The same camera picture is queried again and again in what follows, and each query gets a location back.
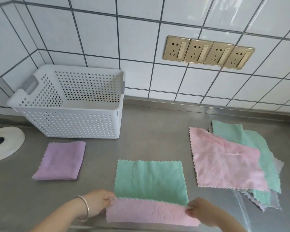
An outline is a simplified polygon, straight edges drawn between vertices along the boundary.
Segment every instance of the laundry basket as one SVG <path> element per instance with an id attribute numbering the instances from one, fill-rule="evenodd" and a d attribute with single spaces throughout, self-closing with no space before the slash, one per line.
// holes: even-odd
<path id="1" fill-rule="evenodd" d="M 122 70 L 44 65 L 8 100 L 47 137 L 119 138 Z"/>

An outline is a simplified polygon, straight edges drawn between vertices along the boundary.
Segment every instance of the gold electrical outlet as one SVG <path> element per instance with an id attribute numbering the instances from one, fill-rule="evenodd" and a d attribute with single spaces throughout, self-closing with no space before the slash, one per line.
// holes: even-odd
<path id="1" fill-rule="evenodd" d="M 255 50 L 255 48 L 235 46 L 223 67 L 242 69 Z"/>
<path id="2" fill-rule="evenodd" d="M 233 44 L 214 42 L 204 64 L 222 66 L 234 48 Z"/>
<path id="3" fill-rule="evenodd" d="M 184 61 L 202 64 L 212 45 L 212 41 L 191 39 Z"/>
<path id="4" fill-rule="evenodd" d="M 165 44 L 163 59 L 182 62 L 184 60 L 189 42 L 189 38 L 168 36 Z"/>

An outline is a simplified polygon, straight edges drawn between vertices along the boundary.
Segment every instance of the bracelet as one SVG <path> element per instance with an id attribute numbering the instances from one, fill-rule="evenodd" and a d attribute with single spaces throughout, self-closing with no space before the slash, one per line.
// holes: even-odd
<path id="1" fill-rule="evenodd" d="M 87 216 L 86 216 L 86 219 L 85 219 L 85 220 L 82 220 L 82 219 L 80 219 L 80 218 L 78 217 L 78 219 L 80 219 L 81 222 L 85 222 L 85 221 L 87 221 L 88 218 L 89 218 L 89 207 L 88 207 L 88 204 L 87 204 L 87 202 L 86 202 L 86 199 L 85 199 L 83 196 L 81 196 L 81 195 L 78 195 L 78 196 L 76 196 L 75 198 L 81 198 L 81 199 L 84 201 L 84 203 L 86 204 L 86 209 L 87 209 Z"/>

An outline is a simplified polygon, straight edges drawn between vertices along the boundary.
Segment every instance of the green cloth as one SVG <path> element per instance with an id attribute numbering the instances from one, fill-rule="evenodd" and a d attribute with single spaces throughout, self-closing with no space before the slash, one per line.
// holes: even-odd
<path id="1" fill-rule="evenodd" d="M 118 160 L 114 193 L 117 197 L 187 205 L 182 162 Z"/>
<path id="2" fill-rule="evenodd" d="M 265 174 L 268 187 L 281 193 L 279 174 L 275 168 L 274 155 L 267 146 L 266 140 L 255 131 L 244 130 L 240 124 L 226 124 L 220 121 L 212 121 L 213 132 L 228 141 L 260 150 L 259 164 Z M 266 191 L 249 190 L 262 204 L 271 204 L 271 193 Z"/>

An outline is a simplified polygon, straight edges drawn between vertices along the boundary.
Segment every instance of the person's right hand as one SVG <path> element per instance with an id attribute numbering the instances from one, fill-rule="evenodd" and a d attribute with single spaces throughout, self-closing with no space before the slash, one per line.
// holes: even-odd
<path id="1" fill-rule="evenodd" d="M 186 210 L 186 214 L 192 218 L 197 218 L 207 226 L 217 226 L 218 218 L 223 214 L 223 210 L 203 198 L 196 198 L 189 202 L 187 206 L 192 207 Z"/>

